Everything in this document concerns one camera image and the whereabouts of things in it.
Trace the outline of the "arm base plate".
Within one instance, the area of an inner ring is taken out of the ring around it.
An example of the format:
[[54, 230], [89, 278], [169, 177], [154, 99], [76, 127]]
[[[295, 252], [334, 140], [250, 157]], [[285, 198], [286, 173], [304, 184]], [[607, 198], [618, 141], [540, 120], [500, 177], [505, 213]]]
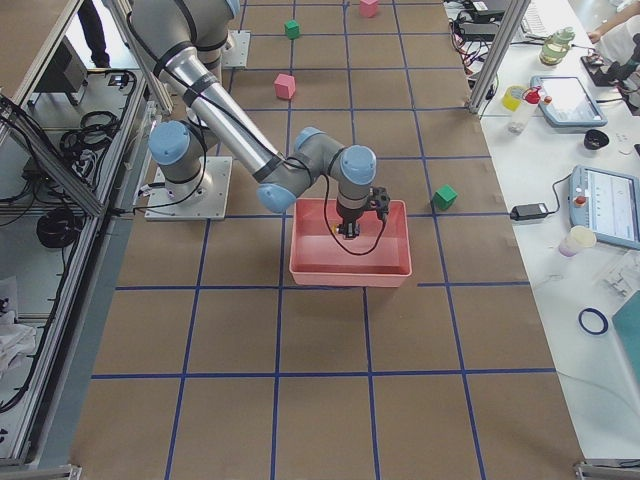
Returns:
[[206, 156], [199, 161], [200, 172], [184, 184], [166, 180], [160, 167], [156, 168], [154, 182], [162, 186], [150, 191], [146, 220], [225, 219], [233, 160], [230, 156]]
[[221, 53], [223, 69], [245, 69], [248, 63], [251, 43], [250, 30], [229, 30]]

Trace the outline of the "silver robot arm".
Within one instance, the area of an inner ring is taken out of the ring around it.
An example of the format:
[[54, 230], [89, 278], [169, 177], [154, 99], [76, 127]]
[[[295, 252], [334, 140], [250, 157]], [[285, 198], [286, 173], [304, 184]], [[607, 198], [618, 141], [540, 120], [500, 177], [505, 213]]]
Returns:
[[242, 162], [258, 182], [265, 208], [285, 212], [325, 175], [338, 184], [338, 231], [345, 238], [358, 235], [357, 222], [367, 211], [386, 220], [388, 199], [373, 185], [377, 159], [371, 149], [346, 147], [307, 127], [294, 153], [284, 157], [224, 89], [216, 71], [228, 24], [239, 11], [237, 1], [136, 1], [127, 24], [144, 64]]
[[190, 201], [206, 191], [207, 180], [200, 158], [218, 142], [206, 125], [189, 120], [162, 122], [154, 128], [149, 137], [149, 150], [173, 201], [184, 198]]

